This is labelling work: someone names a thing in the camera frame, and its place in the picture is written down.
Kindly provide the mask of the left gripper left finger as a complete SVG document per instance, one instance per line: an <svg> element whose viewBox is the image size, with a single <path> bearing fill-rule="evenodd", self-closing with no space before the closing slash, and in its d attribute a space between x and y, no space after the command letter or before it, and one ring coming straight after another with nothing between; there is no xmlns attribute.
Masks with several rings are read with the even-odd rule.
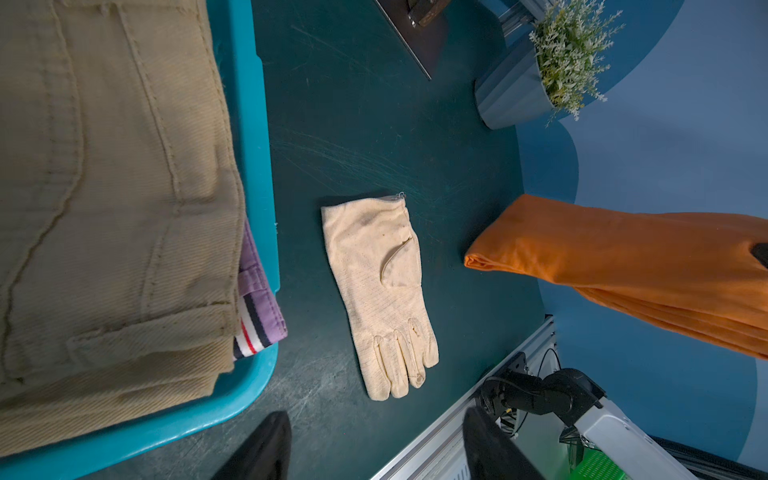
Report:
<svg viewBox="0 0 768 480"><path fill-rule="evenodd" d="M287 479L291 444L288 413L272 412L216 472L214 479Z"/></svg>

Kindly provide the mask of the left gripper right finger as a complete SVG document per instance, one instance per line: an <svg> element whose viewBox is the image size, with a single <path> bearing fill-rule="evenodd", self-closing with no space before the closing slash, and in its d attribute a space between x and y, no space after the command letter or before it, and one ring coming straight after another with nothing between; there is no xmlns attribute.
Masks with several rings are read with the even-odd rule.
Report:
<svg viewBox="0 0 768 480"><path fill-rule="evenodd" d="M469 407L462 423L464 450L472 480L543 480L523 452L480 407Z"/></svg>

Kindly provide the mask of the purple pants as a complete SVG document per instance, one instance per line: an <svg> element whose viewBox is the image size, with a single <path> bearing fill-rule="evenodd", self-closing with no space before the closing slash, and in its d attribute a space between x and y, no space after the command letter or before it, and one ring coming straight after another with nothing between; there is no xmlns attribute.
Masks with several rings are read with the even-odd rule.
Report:
<svg viewBox="0 0 768 480"><path fill-rule="evenodd" d="M235 361L254 356L288 336L248 221L243 230L236 306L239 323L233 340Z"/></svg>

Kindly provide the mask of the teal plastic basket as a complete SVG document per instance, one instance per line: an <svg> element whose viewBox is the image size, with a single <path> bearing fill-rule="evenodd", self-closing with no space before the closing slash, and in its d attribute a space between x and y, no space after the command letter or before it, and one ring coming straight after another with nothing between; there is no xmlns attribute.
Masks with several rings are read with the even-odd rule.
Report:
<svg viewBox="0 0 768 480"><path fill-rule="evenodd" d="M252 5L207 4L213 49L231 117L234 154L249 225L272 290L280 288L272 167L263 66L257 55ZM253 404L268 385L278 347L235 363L213 393L157 414L7 457L4 479L78 479L226 422Z"/></svg>

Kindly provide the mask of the orange pants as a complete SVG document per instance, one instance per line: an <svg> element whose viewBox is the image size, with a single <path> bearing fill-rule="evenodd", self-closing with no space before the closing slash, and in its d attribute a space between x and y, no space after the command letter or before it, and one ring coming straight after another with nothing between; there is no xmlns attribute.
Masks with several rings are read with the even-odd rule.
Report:
<svg viewBox="0 0 768 480"><path fill-rule="evenodd" d="M726 213L626 213L523 195L464 264L573 288L658 328L767 357L767 222Z"/></svg>

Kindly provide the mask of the khaki pants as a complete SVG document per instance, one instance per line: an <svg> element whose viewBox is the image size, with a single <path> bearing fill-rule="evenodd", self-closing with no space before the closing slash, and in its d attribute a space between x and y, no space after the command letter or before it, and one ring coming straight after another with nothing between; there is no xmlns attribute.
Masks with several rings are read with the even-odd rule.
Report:
<svg viewBox="0 0 768 480"><path fill-rule="evenodd" d="M2 455L209 396L244 225L204 2L3 2Z"/></svg>

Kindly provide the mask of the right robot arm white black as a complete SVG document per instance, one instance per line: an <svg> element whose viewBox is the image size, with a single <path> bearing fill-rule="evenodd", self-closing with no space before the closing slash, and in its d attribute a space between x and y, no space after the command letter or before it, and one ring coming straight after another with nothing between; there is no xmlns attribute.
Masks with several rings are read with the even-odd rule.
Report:
<svg viewBox="0 0 768 480"><path fill-rule="evenodd" d="M765 479L763 471L647 435L579 370L544 378L507 370L490 376L467 410L464 445L473 479L541 479L543 475L497 424L508 413L555 415L566 435L596 447L631 479Z"/></svg>

